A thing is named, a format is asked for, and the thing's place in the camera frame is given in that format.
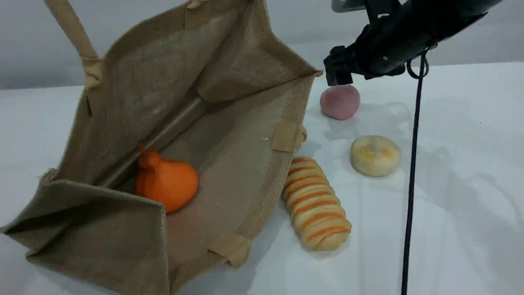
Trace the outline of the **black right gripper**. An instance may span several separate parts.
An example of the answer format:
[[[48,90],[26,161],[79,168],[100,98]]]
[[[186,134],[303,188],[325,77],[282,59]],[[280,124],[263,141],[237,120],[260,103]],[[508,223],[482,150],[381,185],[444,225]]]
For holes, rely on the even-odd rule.
[[[328,86],[352,84],[352,73],[366,79],[400,75],[407,61],[438,44],[416,11],[370,12],[368,18],[352,45],[335,46],[324,59]]]

